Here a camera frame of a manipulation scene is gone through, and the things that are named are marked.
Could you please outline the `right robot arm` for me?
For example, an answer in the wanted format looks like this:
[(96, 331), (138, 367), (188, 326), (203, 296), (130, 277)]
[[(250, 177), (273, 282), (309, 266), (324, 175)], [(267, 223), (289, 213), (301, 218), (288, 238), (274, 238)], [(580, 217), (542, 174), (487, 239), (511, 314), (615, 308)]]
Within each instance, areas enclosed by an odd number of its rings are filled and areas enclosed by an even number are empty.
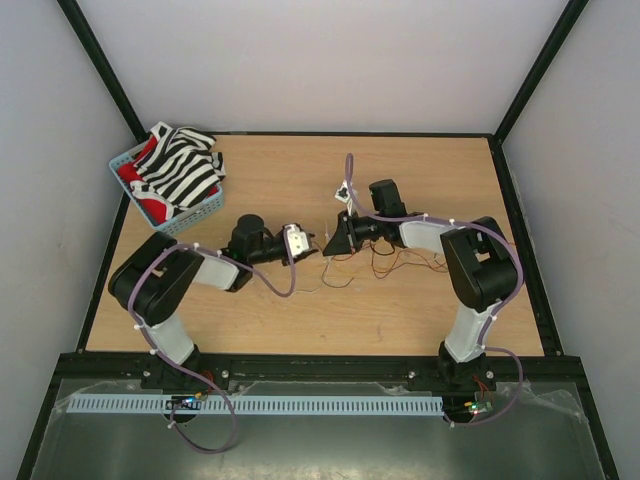
[(437, 376), (445, 387), (458, 389), (481, 372), (491, 325), (522, 286), (519, 260), (492, 217), (465, 223), (409, 214), (391, 179), (370, 184), (369, 191), (375, 213), (361, 216), (350, 184), (344, 181), (337, 189), (335, 198), (347, 208), (338, 214), (323, 254), (355, 254), (365, 242), (382, 238), (395, 248), (442, 255), (459, 307), (439, 347)]

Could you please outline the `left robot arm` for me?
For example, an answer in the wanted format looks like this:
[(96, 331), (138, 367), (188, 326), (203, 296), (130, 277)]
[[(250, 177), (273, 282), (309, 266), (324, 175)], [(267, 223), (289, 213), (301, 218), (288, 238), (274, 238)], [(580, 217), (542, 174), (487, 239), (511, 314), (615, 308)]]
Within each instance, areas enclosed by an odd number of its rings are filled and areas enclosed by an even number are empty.
[(177, 314), (192, 284), (237, 292), (254, 276), (258, 264), (282, 262), (293, 268), (317, 252), (313, 235), (297, 223), (272, 233), (255, 214), (241, 216), (228, 245), (210, 251), (156, 232), (111, 276), (108, 292), (134, 319), (150, 353), (168, 360), (164, 375), (177, 387), (194, 384), (200, 373), (197, 347)]

